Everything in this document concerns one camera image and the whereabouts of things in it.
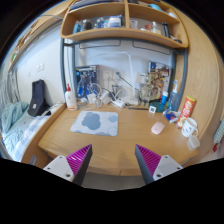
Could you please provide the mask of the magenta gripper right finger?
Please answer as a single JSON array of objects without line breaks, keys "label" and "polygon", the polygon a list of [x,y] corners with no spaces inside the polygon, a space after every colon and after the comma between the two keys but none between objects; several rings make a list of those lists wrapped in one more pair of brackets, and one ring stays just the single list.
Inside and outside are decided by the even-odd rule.
[{"label": "magenta gripper right finger", "polygon": [[145,184],[150,184],[182,169],[169,155],[160,156],[155,152],[135,145],[135,156]]}]

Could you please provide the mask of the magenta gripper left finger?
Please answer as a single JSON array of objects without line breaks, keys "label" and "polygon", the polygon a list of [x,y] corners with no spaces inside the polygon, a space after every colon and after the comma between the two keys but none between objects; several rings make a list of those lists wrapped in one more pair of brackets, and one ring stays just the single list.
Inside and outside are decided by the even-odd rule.
[{"label": "magenta gripper left finger", "polygon": [[81,186],[91,157],[92,145],[87,145],[68,156],[57,156],[44,170]]}]

